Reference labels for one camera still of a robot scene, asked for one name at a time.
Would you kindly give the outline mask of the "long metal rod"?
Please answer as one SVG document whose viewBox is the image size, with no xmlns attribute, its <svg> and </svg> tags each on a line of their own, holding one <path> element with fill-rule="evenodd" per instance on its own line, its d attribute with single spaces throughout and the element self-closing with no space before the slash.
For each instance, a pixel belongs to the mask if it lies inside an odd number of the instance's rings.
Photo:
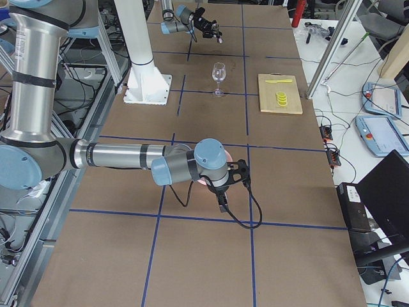
<svg viewBox="0 0 409 307">
<path fill-rule="evenodd" d="M 366 32 L 365 35 L 359 40 L 359 42 L 354 46 L 354 48 L 348 52 L 348 54 L 343 58 L 343 60 L 337 64 L 337 66 L 328 74 L 326 78 L 321 82 L 322 85 L 327 86 L 328 80 L 335 74 L 335 72 L 341 67 L 342 64 L 352 55 L 352 53 L 358 48 L 358 46 L 369 36 L 369 32 Z"/>
</svg>

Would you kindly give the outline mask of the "yellow plastic knife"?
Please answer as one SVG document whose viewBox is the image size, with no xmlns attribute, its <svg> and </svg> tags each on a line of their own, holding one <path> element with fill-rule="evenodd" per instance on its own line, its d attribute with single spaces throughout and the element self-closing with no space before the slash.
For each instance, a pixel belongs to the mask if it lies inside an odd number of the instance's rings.
<svg viewBox="0 0 409 307">
<path fill-rule="evenodd" d="M 266 79 L 266 83 L 268 84 L 277 84 L 277 83 L 292 83 L 292 79 Z"/>
</svg>

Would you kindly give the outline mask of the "pink bowl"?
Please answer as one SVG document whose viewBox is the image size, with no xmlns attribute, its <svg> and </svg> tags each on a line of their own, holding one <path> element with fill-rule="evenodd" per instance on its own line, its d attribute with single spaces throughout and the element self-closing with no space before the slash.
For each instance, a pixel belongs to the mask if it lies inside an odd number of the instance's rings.
<svg viewBox="0 0 409 307">
<path fill-rule="evenodd" d="M 231 154 L 227 150 L 224 150 L 224 151 L 225 151 L 225 154 L 226 154 L 226 161 L 227 162 L 232 162 L 233 158 L 232 158 Z M 202 185 L 206 185 L 206 181 L 203 178 L 199 179 L 197 182 L 202 184 Z"/>
</svg>

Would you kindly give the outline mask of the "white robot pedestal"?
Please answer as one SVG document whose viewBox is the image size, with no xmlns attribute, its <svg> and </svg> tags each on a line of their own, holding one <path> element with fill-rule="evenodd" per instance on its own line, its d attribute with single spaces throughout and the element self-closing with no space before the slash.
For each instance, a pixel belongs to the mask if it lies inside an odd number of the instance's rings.
<svg viewBox="0 0 409 307">
<path fill-rule="evenodd" d="M 116 1 L 116 9 L 131 60 L 124 102 L 166 105 L 172 76 L 155 66 L 143 2 Z"/>
</svg>

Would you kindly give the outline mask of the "near teach pendant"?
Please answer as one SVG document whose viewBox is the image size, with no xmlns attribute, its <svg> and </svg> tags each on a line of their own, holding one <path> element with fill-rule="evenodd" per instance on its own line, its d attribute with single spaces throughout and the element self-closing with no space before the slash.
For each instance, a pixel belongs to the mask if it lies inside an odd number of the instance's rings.
<svg viewBox="0 0 409 307">
<path fill-rule="evenodd" d="M 408 157 L 408 143 L 389 116 L 360 115 L 355 118 L 355 125 L 376 157 L 386 157 L 393 150 Z"/>
</svg>

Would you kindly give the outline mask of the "clear plastic bag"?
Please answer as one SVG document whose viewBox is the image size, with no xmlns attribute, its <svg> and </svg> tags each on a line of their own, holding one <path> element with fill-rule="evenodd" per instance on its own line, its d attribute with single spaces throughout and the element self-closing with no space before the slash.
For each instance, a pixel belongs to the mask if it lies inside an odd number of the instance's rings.
<svg viewBox="0 0 409 307">
<path fill-rule="evenodd" d="M 329 28 L 324 28 L 321 24 L 305 22 L 301 28 L 296 28 L 295 37 L 302 38 L 305 36 L 306 40 L 309 41 L 312 35 L 320 36 L 327 40 L 332 36 L 332 31 Z"/>
</svg>

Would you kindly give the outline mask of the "red fire extinguisher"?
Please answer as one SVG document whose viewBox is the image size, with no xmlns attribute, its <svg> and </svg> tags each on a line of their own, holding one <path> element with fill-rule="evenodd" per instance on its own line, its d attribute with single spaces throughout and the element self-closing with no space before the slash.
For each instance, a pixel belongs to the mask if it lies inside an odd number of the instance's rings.
<svg viewBox="0 0 409 307">
<path fill-rule="evenodd" d="M 297 28 L 299 23 L 300 23 L 300 19 L 302 18 L 305 6 L 306 6 L 306 0 L 298 0 L 297 1 L 297 5 L 295 8 L 295 13 L 293 15 L 293 20 L 291 22 L 291 26 L 293 28 Z"/>
</svg>

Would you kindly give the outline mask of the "bamboo cutting board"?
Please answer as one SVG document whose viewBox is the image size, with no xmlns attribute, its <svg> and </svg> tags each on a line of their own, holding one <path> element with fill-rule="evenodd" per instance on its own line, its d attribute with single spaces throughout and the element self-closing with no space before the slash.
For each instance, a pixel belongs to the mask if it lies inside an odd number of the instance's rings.
<svg viewBox="0 0 409 307">
<path fill-rule="evenodd" d="M 295 76 L 258 74 L 258 86 L 261 112 L 303 114 Z"/>
</svg>

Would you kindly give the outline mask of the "aluminium frame post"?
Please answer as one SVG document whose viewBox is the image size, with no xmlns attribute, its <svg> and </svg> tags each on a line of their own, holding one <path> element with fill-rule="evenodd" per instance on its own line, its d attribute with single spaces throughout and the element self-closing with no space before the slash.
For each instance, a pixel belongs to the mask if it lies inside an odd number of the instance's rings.
<svg viewBox="0 0 409 307">
<path fill-rule="evenodd" d="M 334 57 L 337 49 L 341 44 L 341 40 L 344 36 L 345 31 L 347 30 L 350 22 L 356 15 L 356 12 L 359 9 L 361 3 L 362 0 L 349 0 L 346 2 L 343 14 L 341 15 L 341 18 L 338 20 L 334 34 L 332 35 L 332 38 L 329 41 L 327 48 L 325 49 L 325 52 L 323 53 L 323 57 L 314 73 L 313 79 L 306 92 L 306 97 L 308 99 L 312 99 L 315 91 L 317 90 L 318 85 L 323 79 L 323 76 L 327 71 L 330 62 L 332 61 L 332 58 Z"/>
</svg>

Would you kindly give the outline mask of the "steel jigger measuring cup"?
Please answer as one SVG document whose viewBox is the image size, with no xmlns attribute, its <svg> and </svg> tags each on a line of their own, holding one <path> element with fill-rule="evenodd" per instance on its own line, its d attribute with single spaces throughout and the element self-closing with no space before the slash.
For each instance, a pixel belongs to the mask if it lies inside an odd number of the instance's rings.
<svg viewBox="0 0 409 307">
<path fill-rule="evenodd" d="M 212 25 L 213 36 L 216 38 L 217 43 L 222 43 L 222 33 L 220 32 L 220 26 L 218 23 Z"/>
</svg>

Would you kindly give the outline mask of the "far teach pendant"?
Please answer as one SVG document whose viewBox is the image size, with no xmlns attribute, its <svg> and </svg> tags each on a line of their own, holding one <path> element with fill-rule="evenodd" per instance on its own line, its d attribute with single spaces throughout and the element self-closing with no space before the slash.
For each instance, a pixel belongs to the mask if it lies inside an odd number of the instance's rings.
<svg viewBox="0 0 409 307">
<path fill-rule="evenodd" d="M 362 105 L 372 114 L 402 118 L 401 91 L 397 86 L 365 83 L 362 90 Z"/>
</svg>

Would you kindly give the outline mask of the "clear wine glass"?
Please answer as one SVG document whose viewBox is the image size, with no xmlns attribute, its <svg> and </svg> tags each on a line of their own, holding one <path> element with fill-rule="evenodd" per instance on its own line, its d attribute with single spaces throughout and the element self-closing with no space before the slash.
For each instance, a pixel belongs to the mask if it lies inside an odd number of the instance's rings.
<svg viewBox="0 0 409 307">
<path fill-rule="evenodd" d="M 217 83 L 217 87 L 214 91 L 216 97 L 223 96 L 223 92 L 220 89 L 221 82 L 226 78 L 226 66 L 221 62 L 217 62 L 213 65 L 212 70 L 213 80 Z"/>
</svg>

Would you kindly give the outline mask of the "black laptop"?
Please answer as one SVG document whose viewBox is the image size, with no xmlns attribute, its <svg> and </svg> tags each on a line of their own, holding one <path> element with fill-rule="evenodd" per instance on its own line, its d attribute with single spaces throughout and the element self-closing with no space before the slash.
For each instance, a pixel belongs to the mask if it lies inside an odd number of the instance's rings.
<svg viewBox="0 0 409 307">
<path fill-rule="evenodd" d="M 358 266 L 379 261 L 388 256 L 408 252 L 408 162 L 392 150 L 359 183 L 343 182 L 336 187 L 347 229 L 369 233 L 364 217 L 368 209 L 392 244 L 375 251 L 357 253 Z"/>
</svg>

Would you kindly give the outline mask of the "teach pendant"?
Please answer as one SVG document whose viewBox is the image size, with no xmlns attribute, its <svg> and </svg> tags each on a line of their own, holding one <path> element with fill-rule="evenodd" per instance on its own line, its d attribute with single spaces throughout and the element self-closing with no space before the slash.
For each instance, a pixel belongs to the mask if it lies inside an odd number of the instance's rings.
<svg viewBox="0 0 409 307">
<path fill-rule="evenodd" d="M 362 105 L 372 114 L 402 118 L 401 91 L 397 86 L 365 83 L 362 90 Z"/>
<path fill-rule="evenodd" d="M 360 115 L 355 118 L 355 125 L 376 157 L 386 157 L 393 150 L 408 157 L 408 143 L 389 116 Z"/>
</svg>

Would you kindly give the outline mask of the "orange connector block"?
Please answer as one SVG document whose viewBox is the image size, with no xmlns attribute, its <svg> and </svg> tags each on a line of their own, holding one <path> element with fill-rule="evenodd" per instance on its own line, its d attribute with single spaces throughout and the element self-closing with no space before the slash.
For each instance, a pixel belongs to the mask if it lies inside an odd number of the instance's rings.
<svg viewBox="0 0 409 307">
<path fill-rule="evenodd" d="M 331 126 L 328 126 L 328 125 L 320 126 L 320 134 L 321 134 L 321 138 L 324 143 L 327 143 L 333 140 Z"/>
<path fill-rule="evenodd" d="M 326 150 L 328 164 L 331 168 L 336 168 L 341 166 L 341 161 L 339 158 L 339 152 L 334 149 L 327 149 Z"/>
</svg>

